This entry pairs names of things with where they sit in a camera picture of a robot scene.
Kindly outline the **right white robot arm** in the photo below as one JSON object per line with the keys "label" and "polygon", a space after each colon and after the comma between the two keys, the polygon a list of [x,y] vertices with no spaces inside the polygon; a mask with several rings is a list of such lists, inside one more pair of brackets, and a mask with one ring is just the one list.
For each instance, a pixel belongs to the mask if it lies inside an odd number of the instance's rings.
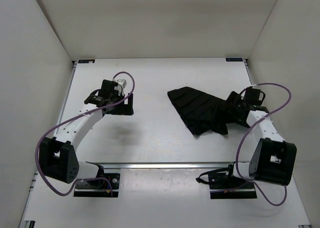
{"label": "right white robot arm", "polygon": [[249,128],[254,134],[255,151],[249,162],[235,162],[233,171],[226,173],[224,183],[236,188],[242,180],[261,181],[287,186],[291,182],[297,147],[286,142],[262,106],[266,95],[259,89],[248,87],[244,95],[231,92],[225,101],[225,111],[236,123]]}

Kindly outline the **black pleated skirt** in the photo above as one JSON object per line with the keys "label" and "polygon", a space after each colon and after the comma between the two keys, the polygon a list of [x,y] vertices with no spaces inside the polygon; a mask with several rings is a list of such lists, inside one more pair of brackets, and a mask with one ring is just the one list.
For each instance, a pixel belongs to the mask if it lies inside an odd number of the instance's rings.
{"label": "black pleated skirt", "polygon": [[207,131],[227,135],[227,124],[233,120],[224,111],[225,101],[191,87],[171,90],[169,100],[194,136]]}

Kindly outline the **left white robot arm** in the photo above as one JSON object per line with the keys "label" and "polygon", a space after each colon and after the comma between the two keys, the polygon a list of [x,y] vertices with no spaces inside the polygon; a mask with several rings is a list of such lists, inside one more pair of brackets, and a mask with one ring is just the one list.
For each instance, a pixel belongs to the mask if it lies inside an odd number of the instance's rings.
{"label": "left white robot arm", "polygon": [[101,88],[93,91],[79,111],[81,117],[68,122],[53,138],[44,138],[39,146],[39,166],[46,177],[70,184],[85,180],[99,187],[104,183],[102,167],[77,159],[77,148],[90,129],[106,114],[130,116],[133,95],[125,97],[126,80],[103,80]]}

